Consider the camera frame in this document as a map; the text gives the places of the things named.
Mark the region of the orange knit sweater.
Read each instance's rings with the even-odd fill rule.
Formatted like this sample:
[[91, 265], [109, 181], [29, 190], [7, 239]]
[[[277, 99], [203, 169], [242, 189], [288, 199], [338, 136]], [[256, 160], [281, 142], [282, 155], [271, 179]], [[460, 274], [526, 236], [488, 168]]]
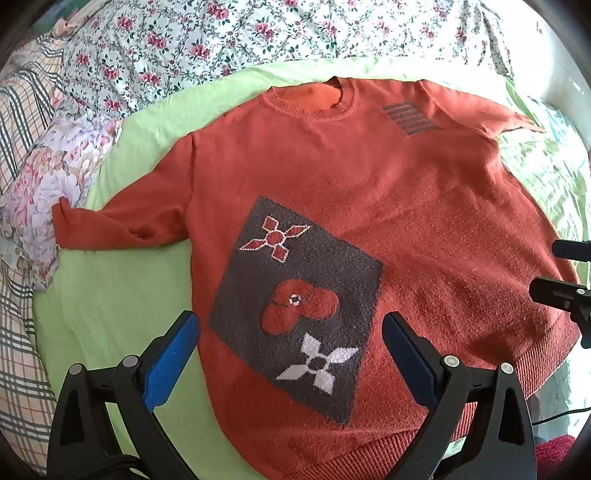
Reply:
[[534, 303], [568, 282], [556, 231], [503, 165], [533, 121], [421, 80], [273, 88], [180, 138], [102, 209], [52, 209], [71, 250], [191, 246], [215, 417], [270, 479], [379, 479], [418, 431], [381, 335], [397, 311], [444, 354], [515, 366], [526, 395], [579, 332]]

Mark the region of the dark red fuzzy cloth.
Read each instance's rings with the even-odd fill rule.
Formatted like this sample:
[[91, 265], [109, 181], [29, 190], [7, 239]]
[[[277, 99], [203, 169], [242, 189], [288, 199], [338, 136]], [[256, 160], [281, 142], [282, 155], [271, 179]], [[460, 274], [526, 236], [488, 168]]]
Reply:
[[536, 446], [537, 478], [547, 479], [566, 457], [575, 438], [562, 435]]

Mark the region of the pink peony floral pillow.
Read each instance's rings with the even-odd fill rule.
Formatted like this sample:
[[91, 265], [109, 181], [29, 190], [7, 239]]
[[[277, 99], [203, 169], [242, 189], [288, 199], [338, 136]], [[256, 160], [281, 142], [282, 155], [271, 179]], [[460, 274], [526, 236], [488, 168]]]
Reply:
[[85, 203], [121, 132], [120, 119], [57, 118], [1, 196], [1, 258], [34, 290], [47, 290], [59, 266], [52, 207], [62, 197], [72, 207]]

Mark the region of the white rose-print floral quilt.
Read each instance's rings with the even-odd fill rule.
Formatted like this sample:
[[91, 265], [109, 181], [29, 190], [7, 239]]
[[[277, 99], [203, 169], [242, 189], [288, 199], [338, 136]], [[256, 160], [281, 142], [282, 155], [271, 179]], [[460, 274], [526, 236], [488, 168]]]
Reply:
[[61, 76], [74, 101], [123, 118], [252, 66], [387, 55], [513, 73], [489, 1], [100, 1]]

